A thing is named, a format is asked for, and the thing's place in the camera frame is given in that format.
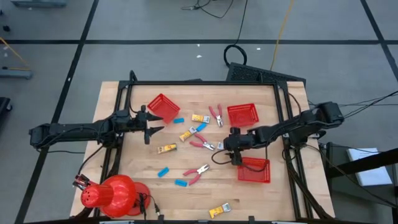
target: red basket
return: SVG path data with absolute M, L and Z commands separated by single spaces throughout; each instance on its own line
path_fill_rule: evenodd
M 254 125 L 259 122 L 259 116 L 257 115 L 256 107 L 254 103 L 248 103 L 245 105 L 229 106 L 228 117 L 231 126 L 242 127 Z
M 266 168 L 262 172 L 255 172 L 247 167 L 238 166 L 238 180 L 271 183 L 271 164 L 268 159 L 244 157 L 243 164 L 254 170 L 260 170 L 264 165 Z
M 148 108 L 155 115 L 162 117 L 166 124 L 173 120 L 180 111 L 180 108 L 163 94 L 156 96 L 148 104 Z

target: blue block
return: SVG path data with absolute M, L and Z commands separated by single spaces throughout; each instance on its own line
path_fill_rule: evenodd
M 206 127 L 206 125 L 207 125 L 206 123 L 202 123 L 201 125 L 199 125 L 197 127 L 197 131 L 199 132 L 199 131 L 203 130 Z
M 174 124 L 178 124 L 178 123 L 184 123 L 184 119 L 183 118 L 177 118 L 173 120 Z
M 188 185 L 186 181 L 178 180 L 178 179 L 175 179 L 175 184 L 177 184 L 177 185 L 179 185 L 181 187 L 186 187 Z
M 163 177 L 166 173 L 168 173 L 169 172 L 169 168 L 168 167 L 166 167 L 166 168 L 164 168 L 164 169 L 162 169 L 160 172 L 158 172 L 157 173 L 157 176 L 158 177 Z

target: pliers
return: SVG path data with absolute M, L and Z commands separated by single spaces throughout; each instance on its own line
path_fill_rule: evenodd
M 188 170 L 188 171 L 186 171 L 185 173 L 183 173 L 183 175 L 192 174 L 192 173 L 194 173 L 194 172 L 197 172 L 197 173 L 198 173 L 198 175 L 197 175 L 194 179 L 192 179 L 192 180 L 189 182 L 189 185 L 192 185 L 192 184 L 194 184 L 196 181 L 199 180 L 199 178 L 200 178 L 200 176 L 201 176 L 201 173 L 203 173 L 204 171 L 208 170 L 209 168 L 210 168 L 210 166 L 209 166 L 208 164 L 206 164 L 206 165 L 202 166 L 201 168 L 199 168 L 199 169 L 197 169 L 197 170 L 196 170 L 196 169 Z
M 200 134 L 195 133 L 195 137 L 197 137 L 198 139 L 200 139 L 203 143 L 199 143 L 199 142 L 194 142 L 194 141 L 190 141 L 189 144 L 191 144 L 192 146 L 195 147 L 206 147 L 209 150 L 214 151 L 214 149 L 216 147 L 214 147 L 214 145 L 207 143 L 206 139 L 204 137 L 202 137 Z
M 213 108 L 212 108 L 211 106 L 209 106 L 209 110 L 210 110 L 211 115 L 213 115 L 213 117 L 217 119 L 217 124 L 218 124 L 218 126 L 221 128 L 221 127 L 223 126 L 223 120 L 221 119 L 221 117 L 222 117 L 222 115 L 223 115 L 223 109 L 221 108 L 221 105 L 220 105 L 220 104 L 218 104 L 217 107 L 218 107 L 218 113 L 219 113 L 220 115 L 217 115 L 217 114 L 214 112 L 214 110 L 213 110 Z

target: wooden table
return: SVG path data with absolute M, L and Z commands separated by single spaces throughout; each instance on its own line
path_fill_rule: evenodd
M 104 119 L 113 112 L 118 82 L 103 82 L 99 93 L 94 121 Z M 289 93 L 293 94 L 303 110 L 308 109 L 307 97 L 303 83 L 288 83 Z M 132 91 L 132 107 L 138 110 L 141 105 L 147 105 L 159 93 L 165 94 L 180 108 L 178 118 L 185 118 L 181 124 L 168 124 L 163 130 L 154 134 L 150 145 L 144 144 L 143 133 L 127 133 L 124 138 L 120 174 L 130 176 L 136 182 L 142 182 L 150 188 L 150 192 L 158 203 L 161 213 L 166 220 L 206 220 L 211 219 L 209 209 L 228 202 L 232 208 L 229 213 L 217 216 L 215 220 L 248 220 L 254 215 L 256 220 L 294 220 L 294 210 L 290 194 L 289 181 L 285 161 L 281 157 L 283 149 L 281 138 L 269 146 L 271 161 L 271 183 L 259 184 L 255 182 L 238 181 L 237 167 L 231 164 L 217 165 L 211 161 L 213 152 L 205 148 L 189 145 L 189 141 L 181 142 L 179 136 L 191 126 L 199 123 L 190 121 L 195 114 L 208 114 L 208 106 L 223 107 L 224 127 L 219 128 L 216 120 L 211 118 L 210 124 L 201 134 L 213 145 L 222 141 L 229 134 L 229 119 L 226 107 L 245 103 L 255 103 L 259 120 L 254 126 L 273 125 L 279 122 L 275 106 L 275 96 L 272 86 L 193 86 L 193 85 L 139 85 Z M 283 94 L 280 92 L 282 107 Z M 297 105 L 290 99 L 294 115 L 299 113 Z M 150 126 L 162 126 L 162 121 L 150 122 Z M 165 154 L 158 154 L 157 147 L 176 142 L 178 150 Z M 316 140 L 309 140 L 308 144 L 316 146 Z M 85 158 L 98 148 L 96 142 L 89 142 Z M 101 166 L 104 160 L 101 151 L 93 157 L 82 170 L 91 180 L 99 182 Z M 328 185 L 323 171 L 319 152 L 310 147 L 301 150 L 303 166 L 307 177 L 308 189 L 319 204 L 334 216 Z M 243 156 L 265 156 L 264 150 L 246 150 Z M 216 157 L 219 161 L 229 158 L 224 155 Z M 175 179 L 188 179 L 182 174 L 188 169 L 197 169 L 209 164 L 210 169 L 203 173 L 201 179 L 194 185 L 180 187 L 174 184 Z M 170 171 L 163 178 L 158 178 L 158 171 L 169 167 Z M 298 189 L 298 197 L 302 216 L 305 217 L 302 194 Z M 72 205 L 71 215 L 76 215 L 83 208 L 80 202 L 81 190 L 77 189 Z M 147 218 L 156 220 L 151 202 L 147 211 Z M 143 219 L 143 216 L 124 217 Z

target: yellow cable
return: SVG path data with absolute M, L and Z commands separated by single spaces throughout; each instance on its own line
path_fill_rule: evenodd
M 15 56 L 17 56 L 19 58 L 19 60 L 25 64 L 25 66 L 27 68 L 10 68 L 11 70 L 23 70 L 23 71 L 30 71 L 29 69 L 29 64 L 2 38 L 0 37 L 1 42 L 3 42 L 8 48 L 10 48 L 10 50 L 12 51 L 12 53 L 14 53 Z
M 279 40 L 282 37 L 282 34 L 284 32 L 284 28 L 285 28 L 285 24 L 286 24 L 287 18 L 289 16 L 290 11 L 292 10 L 292 7 L 293 7 L 293 2 L 294 2 L 294 0 L 290 0 L 289 8 L 288 8 L 288 10 L 286 12 L 286 15 L 284 17 L 284 21 L 282 23 L 282 26 L 280 27 L 278 39 L 276 40 L 276 44 L 275 44 L 274 56 L 272 56 L 271 68 L 269 69 L 270 71 L 272 71 L 272 68 L 274 66 L 275 58 L 276 58 L 276 55 L 278 53 Z

